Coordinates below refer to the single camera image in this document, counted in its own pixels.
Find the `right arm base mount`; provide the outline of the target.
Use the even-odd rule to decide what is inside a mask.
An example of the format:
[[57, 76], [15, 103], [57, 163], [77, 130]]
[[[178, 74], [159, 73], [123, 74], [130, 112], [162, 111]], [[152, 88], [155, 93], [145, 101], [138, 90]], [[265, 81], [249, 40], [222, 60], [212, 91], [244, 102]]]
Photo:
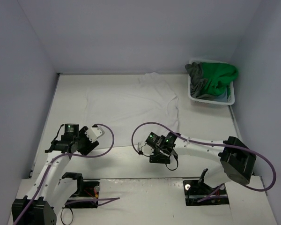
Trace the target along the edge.
[[229, 205], [228, 193], [225, 185], [216, 192], [216, 188], [209, 189], [200, 186], [198, 180], [183, 180], [186, 206], [216, 206]]

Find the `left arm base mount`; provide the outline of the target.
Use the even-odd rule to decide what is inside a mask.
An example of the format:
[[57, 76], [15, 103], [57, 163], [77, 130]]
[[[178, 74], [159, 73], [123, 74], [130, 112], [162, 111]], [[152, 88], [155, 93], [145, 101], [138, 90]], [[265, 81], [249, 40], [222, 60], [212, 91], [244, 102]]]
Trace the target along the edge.
[[98, 208], [98, 201], [89, 201], [98, 199], [100, 192], [100, 181], [98, 180], [85, 180], [80, 192], [71, 195], [67, 203], [75, 201], [69, 205], [65, 205], [68, 209], [96, 209]]

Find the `grey t shirt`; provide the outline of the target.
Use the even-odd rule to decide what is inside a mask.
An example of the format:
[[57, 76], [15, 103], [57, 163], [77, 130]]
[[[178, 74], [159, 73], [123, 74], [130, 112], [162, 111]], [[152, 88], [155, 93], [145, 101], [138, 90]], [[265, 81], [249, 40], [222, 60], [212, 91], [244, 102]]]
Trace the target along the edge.
[[202, 63], [193, 62], [191, 64], [186, 64], [185, 69], [191, 79], [189, 85], [191, 97], [210, 100], [211, 96], [209, 94], [203, 94], [203, 88], [207, 84], [208, 79], [204, 77]]

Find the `white t shirt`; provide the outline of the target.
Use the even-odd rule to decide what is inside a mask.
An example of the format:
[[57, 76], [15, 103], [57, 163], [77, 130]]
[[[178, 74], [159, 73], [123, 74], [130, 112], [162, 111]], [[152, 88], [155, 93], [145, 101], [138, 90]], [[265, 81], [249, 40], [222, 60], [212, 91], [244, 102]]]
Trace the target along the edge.
[[99, 85], [86, 92], [85, 125], [105, 124], [115, 147], [131, 145], [131, 135], [144, 122], [158, 122], [177, 132], [178, 97], [163, 75], [140, 75], [136, 83]]

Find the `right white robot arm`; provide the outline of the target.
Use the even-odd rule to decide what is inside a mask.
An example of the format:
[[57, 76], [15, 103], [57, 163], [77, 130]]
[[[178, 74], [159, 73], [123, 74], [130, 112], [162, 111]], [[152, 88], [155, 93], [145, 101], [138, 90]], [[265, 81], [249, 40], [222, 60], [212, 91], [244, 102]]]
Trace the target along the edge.
[[192, 139], [169, 132], [167, 136], [150, 133], [138, 144], [139, 150], [150, 157], [151, 163], [170, 164], [170, 157], [192, 156], [211, 160], [217, 167], [205, 166], [198, 181], [198, 188], [209, 193], [229, 181], [248, 185], [251, 180], [256, 155], [250, 153], [236, 137], [223, 141]]

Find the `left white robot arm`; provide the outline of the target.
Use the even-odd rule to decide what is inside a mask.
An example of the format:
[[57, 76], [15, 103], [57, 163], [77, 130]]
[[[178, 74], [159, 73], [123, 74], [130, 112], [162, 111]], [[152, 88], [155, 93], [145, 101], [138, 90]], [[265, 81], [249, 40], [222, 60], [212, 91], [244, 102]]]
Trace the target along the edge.
[[72, 195], [84, 192], [81, 174], [63, 174], [73, 156], [88, 155], [99, 145], [98, 139], [104, 131], [98, 126], [79, 127], [79, 124], [62, 124], [63, 134], [56, 134], [47, 159], [31, 189], [12, 204], [15, 225], [54, 225], [63, 204]]

